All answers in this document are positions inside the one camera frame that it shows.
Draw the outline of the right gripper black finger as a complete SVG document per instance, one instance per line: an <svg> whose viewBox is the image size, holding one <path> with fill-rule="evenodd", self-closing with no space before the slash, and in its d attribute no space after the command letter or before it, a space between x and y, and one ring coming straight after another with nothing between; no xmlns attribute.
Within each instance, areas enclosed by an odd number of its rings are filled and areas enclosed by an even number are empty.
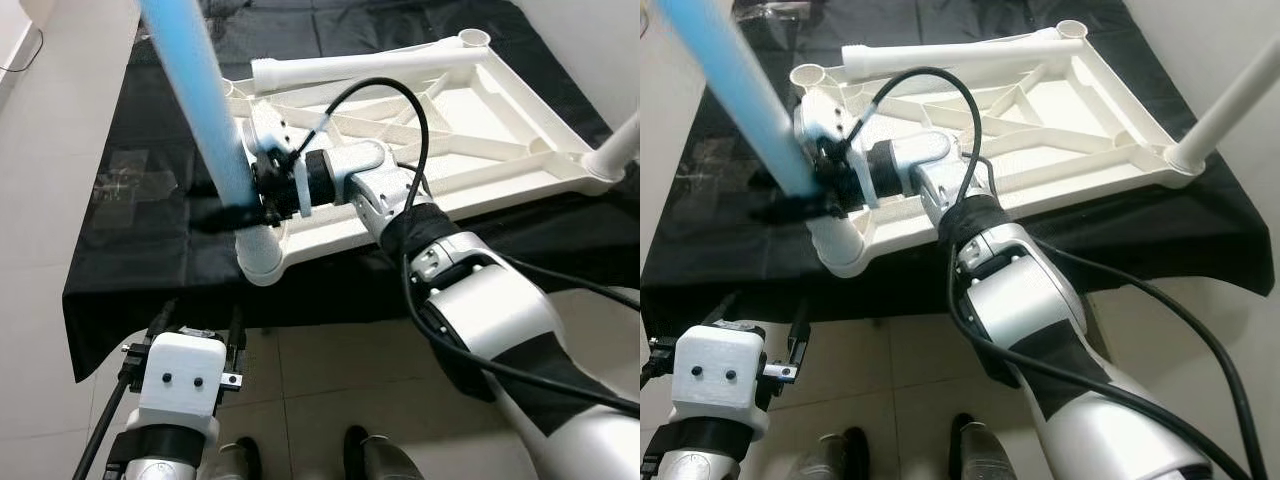
<svg viewBox="0 0 1280 480"><path fill-rule="evenodd" d="M260 206L224 206L191 219L189 227L204 234L221 234L268 227L266 211Z"/></svg>
<svg viewBox="0 0 1280 480"><path fill-rule="evenodd" d="M783 196L748 211L748 218L767 225L785 225L817 218L838 216L838 202L826 196Z"/></svg>

